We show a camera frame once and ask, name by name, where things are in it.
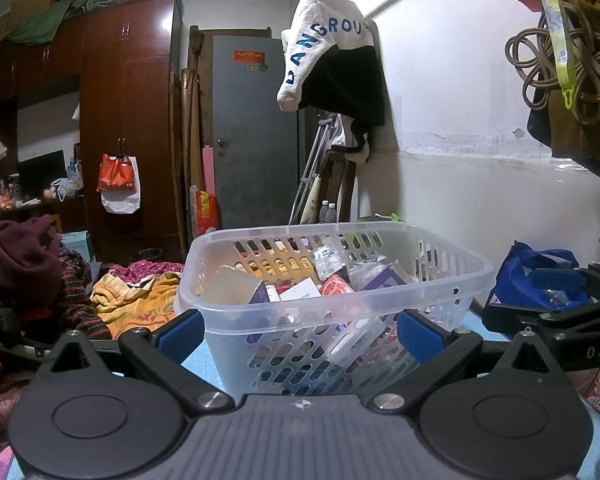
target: bottle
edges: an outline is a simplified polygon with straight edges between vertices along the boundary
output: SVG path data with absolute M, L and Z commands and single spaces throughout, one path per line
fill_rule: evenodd
M 323 200 L 322 207 L 320 208 L 320 212 L 318 213 L 318 224 L 324 224 L 324 219 L 327 216 L 327 211 L 329 210 L 329 201 Z
M 327 214 L 324 216 L 325 224 L 333 224 L 336 222 L 336 205 L 329 204 L 329 209 L 327 209 Z

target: storage basket on top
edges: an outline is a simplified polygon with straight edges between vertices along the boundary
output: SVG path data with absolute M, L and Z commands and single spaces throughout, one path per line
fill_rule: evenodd
M 199 296 L 222 265 L 266 282 L 314 275 L 311 250 L 339 240 L 352 263 L 385 254 L 416 283 L 303 300 L 212 304 Z M 484 257 L 402 222 L 311 224 L 234 229 L 197 238 L 174 308 L 197 308 L 225 390 L 244 393 L 372 395 L 415 366 L 398 343 L 398 313 L 418 308 L 451 330 L 472 298 L 493 286 Z

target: plaid fabric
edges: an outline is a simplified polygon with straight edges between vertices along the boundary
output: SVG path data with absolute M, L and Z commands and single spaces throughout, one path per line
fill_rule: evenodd
M 85 286 L 91 282 L 91 267 L 76 251 L 61 245 L 62 283 L 51 311 L 58 315 L 64 330 L 84 332 L 89 339 L 111 339 L 111 332 L 91 306 Z M 13 298 L 0 298 L 0 308 L 22 310 Z

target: brown cable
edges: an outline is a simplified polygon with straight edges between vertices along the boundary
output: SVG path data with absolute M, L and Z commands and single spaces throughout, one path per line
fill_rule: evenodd
M 576 7 L 565 3 L 564 8 L 575 56 L 576 84 L 572 112 L 581 124 L 594 126 L 600 122 L 600 33 L 593 30 L 589 20 Z M 536 37 L 535 43 L 530 39 L 533 36 Z M 533 57 L 520 60 L 520 45 L 531 50 Z M 532 110 L 545 108 L 549 92 L 560 90 L 560 84 L 544 12 L 537 27 L 521 30 L 507 40 L 505 56 L 523 80 L 522 98 L 526 105 Z M 543 90 L 542 98 L 536 103 L 528 97 L 530 86 Z

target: metal screw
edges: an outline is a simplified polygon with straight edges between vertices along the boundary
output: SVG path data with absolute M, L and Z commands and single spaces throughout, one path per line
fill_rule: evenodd
M 398 394 L 380 394 L 374 398 L 379 410 L 398 410 L 404 406 L 404 399 Z
M 205 392 L 198 397 L 198 404 L 206 409 L 216 410 L 229 403 L 229 397 L 222 392 Z

